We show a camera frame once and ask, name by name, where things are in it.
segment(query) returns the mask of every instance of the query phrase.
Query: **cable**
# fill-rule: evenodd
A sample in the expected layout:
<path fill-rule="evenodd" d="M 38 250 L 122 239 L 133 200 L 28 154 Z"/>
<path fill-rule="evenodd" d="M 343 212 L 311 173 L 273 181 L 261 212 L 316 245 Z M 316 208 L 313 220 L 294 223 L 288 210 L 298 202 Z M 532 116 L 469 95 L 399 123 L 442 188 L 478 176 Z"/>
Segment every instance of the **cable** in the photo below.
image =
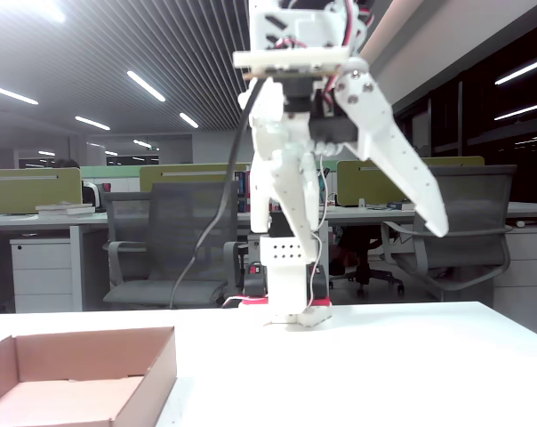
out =
<path fill-rule="evenodd" d="M 263 297 L 263 298 L 254 298 L 254 297 L 250 297 L 250 296 L 245 296 L 245 295 L 235 295 L 235 296 L 230 296 L 227 300 L 225 300 L 225 302 L 223 303 L 223 305 L 221 305 L 221 308 L 224 308 L 229 301 L 233 301 L 233 300 L 245 300 L 245 301 L 263 301 L 263 300 L 266 300 L 267 297 Z"/>
<path fill-rule="evenodd" d="M 346 12 L 348 14 L 347 21 L 346 21 L 346 30 L 343 34 L 343 41 L 341 42 L 342 46 L 348 46 L 349 41 L 351 39 L 351 33 L 353 32 L 353 20 L 354 20 L 354 4 L 353 0 L 344 0 L 344 4 L 346 6 Z M 331 108 L 333 105 L 332 97 L 330 97 L 328 92 L 332 90 L 333 83 L 336 81 L 336 76 L 332 76 L 328 79 L 328 83 L 326 83 L 324 88 L 324 101 L 328 104 L 328 106 Z"/>
<path fill-rule="evenodd" d="M 223 216 L 223 212 L 225 211 L 225 207 L 227 206 L 229 195 L 231 193 L 231 185 L 235 179 L 235 167 L 236 167 L 236 156 L 239 152 L 239 147 L 241 145 L 241 141 L 243 139 L 244 131 L 247 128 L 247 124 L 249 123 L 249 115 L 252 111 L 252 106 L 254 105 L 254 102 L 257 100 L 257 97 L 259 96 L 260 89 L 265 83 L 264 78 L 260 78 L 257 80 L 256 85 L 253 87 L 251 91 L 251 95 L 249 96 L 249 100 L 247 101 L 247 104 L 244 106 L 243 111 L 241 112 L 241 117 L 239 118 L 239 125 L 235 132 L 235 139 L 233 140 L 233 146 L 231 147 L 231 152 L 229 153 L 229 161 L 227 165 L 227 173 L 225 174 L 225 185 L 223 186 L 223 193 L 221 194 L 221 199 L 219 202 L 219 207 L 217 208 L 217 213 L 211 220 L 211 222 L 205 227 L 204 231 L 201 233 L 201 236 L 199 236 L 199 239 L 196 243 L 196 248 L 194 249 L 194 253 L 191 256 L 191 259 L 188 262 L 188 265 L 186 265 L 186 268 L 183 269 L 181 274 L 176 279 L 175 283 L 172 287 L 172 293 L 170 294 L 170 310 L 173 308 L 173 299 L 176 295 L 176 291 L 178 290 L 178 287 L 180 286 L 181 281 L 188 273 L 189 269 L 192 265 L 194 265 L 194 262 L 197 258 L 197 251 L 199 250 L 199 247 L 204 243 L 205 238 L 209 234 L 209 232 L 215 227 L 217 222 L 219 222 L 219 219 L 221 216 Z"/>
<path fill-rule="evenodd" d="M 320 220 L 320 223 L 318 224 L 317 230 L 320 230 L 320 227 L 322 227 L 322 224 L 324 224 L 325 215 L 328 212 L 328 182 L 325 180 L 324 176 L 324 168 L 322 167 L 322 157 L 324 155 L 320 155 L 320 174 L 322 175 L 322 180 L 324 180 L 324 214 L 322 215 L 322 219 Z"/>
<path fill-rule="evenodd" d="M 312 267 L 312 274 L 310 274 L 310 301 L 308 301 L 308 305 L 306 306 L 306 309 L 310 305 L 312 305 L 312 302 L 314 302 L 314 274 L 316 273 L 316 268 L 318 266 L 318 263 L 320 262 L 320 258 L 322 257 L 322 240 L 314 232 L 312 232 L 312 236 L 314 236 L 314 238 L 316 238 L 316 240 L 318 241 L 318 257 L 316 258 L 316 261 L 314 262 L 314 267 Z"/>

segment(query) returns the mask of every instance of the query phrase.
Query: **black cable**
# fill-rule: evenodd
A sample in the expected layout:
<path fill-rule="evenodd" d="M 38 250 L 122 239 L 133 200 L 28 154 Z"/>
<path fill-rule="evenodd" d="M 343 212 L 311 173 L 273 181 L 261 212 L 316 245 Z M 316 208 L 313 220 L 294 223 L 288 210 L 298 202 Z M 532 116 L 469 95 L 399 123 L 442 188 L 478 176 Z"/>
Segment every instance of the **black cable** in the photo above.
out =
<path fill-rule="evenodd" d="M 252 106 L 257 100 L 260 89 L 262 88 L 264 83 L 264 78 L 260 78 L 257 80 L 257 84 L 253 87 L 251 91 L 251 96 L 249 96 L 249 100 L 247 101 L 247 104 L 245 105 L 243 112 L 241 113 L 241 117 L 239 118 L 239 125 L 235 132 L 235 139 L 233 140 L 233 146 L 231 147 L 231 152 L 229 153 L 227 173 L 225 174 L 225 185 L 223 186 L 223 193 L 221 194 L 221 200 L 219 202 L 219 207 L 217 208 L 217 213 L 215 214 L 211 222 L 207 225 L 207 227 L 205 227 L 205 229 L 202 231 L 201 236 L 199 236 L 199 239 L 197 240 L 196 248 L 194 249 L 194 253 L 191 256 L 188 265 L 186 265 L 186 268 L 183 269 L 183 271 L 173 284 L 172 293 L 170 294 L 170 310 L 173 308 L 173 299 L 176 295 L 176 291 L 178 290 L 178 286 L 180 286 L 181 281 L 196 261 L 197 251 L 204 243 L 205 238 L 207 238 L 209 232 L 213 230 L 213 227 L 215 227 L 217 222 L 219 222 L 219 219 L 221 218 L 221 216 L 223 216 L 223 211 L 225 211 L 225 208 L 227 207 L 229 195 L 231 193 L 231 185 L 235 180 L 236 156 L 239 152 L 241 141 L 243 140 L 244 131 L 246 130 L 247 124 L 249 122 L 249 115 L 251 114 Z"/>

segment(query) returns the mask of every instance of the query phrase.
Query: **white drawer cabinet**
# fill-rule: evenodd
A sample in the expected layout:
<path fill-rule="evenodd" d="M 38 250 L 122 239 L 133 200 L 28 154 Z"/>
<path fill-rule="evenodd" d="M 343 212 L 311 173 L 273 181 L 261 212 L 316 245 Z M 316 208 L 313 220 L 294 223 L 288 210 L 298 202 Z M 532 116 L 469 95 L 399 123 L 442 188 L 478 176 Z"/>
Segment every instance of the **white drawer cabinet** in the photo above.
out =
<path fill-rule="evenodd" d="M 73 311 L 73 295 L 15 295 L 16 313 Z"/>
<path fill-rule="evenodd" d="M 14 270 L 70 269 L 68 238 L 10 240 Z"/>
<path fill-rule="evenodd" d="M 71 269 L 14 270 L 16 295 L 71 294 Z"/>
<path fill-rule="evenodd" d="M 10 243 L 16 312 L 72 311 L 70 239 L 14 239 Z"/>
<path fill-rule="evenodd" d="M 506 236 L 511 263 L 493 280 L 493 308 L 537 333 L 537 226 Z"/>

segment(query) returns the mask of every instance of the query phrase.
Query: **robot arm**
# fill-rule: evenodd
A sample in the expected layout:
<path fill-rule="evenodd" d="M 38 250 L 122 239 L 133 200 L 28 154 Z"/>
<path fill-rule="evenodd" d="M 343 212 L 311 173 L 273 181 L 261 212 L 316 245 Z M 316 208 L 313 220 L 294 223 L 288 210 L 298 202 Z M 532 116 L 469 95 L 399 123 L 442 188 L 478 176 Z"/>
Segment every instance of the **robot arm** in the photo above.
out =
<path fill-rule="evenodd" d="M 358 55 L 365 25 L 355 0 L 323 10 L 290 9 L 288 0 L 250 0 L 251 51 L 235 52 L 236 67 L 266 78 L 250 115 L 255 150 L 251 170 L 252 231 L 269 228 L 269 200 L 280 203 L 293 238 L 260 240 L 268 305 L 288 322 L 309 308 L 306 265 L 317 263 L 319 186 L 315 156 L 343 147 L 371 159 L 415 204 L 437 236 L 448 231 L 437 181 L 401 134 L 392 110 Z M 347 115 L 323 112 L 335 102 Z M 245 105 L 248 94 L 239 96 Z"/>

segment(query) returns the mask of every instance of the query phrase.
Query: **book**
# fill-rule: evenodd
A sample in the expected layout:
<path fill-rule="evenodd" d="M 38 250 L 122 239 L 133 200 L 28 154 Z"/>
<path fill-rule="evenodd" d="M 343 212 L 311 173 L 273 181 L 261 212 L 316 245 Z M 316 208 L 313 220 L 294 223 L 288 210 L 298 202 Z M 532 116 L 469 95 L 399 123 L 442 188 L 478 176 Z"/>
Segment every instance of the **book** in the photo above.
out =
<path fill-rule="evenodd" d="M 60 203 L 58 205 L 40 205 L 36 206 L 36 210 L 39 211 L 56 211 L 59 209 L 76 209 L 79 207 L 92 207 L 91 203 Z"/>
<path fill-rule="evenodd" d="M 87 207 L 71 207 L 64 209 L 44 209 L 38 210 L 39 216 L 70 216 L 70 215 L 83 215 L 83 214 L 94 214 L 94 206 Z"/>

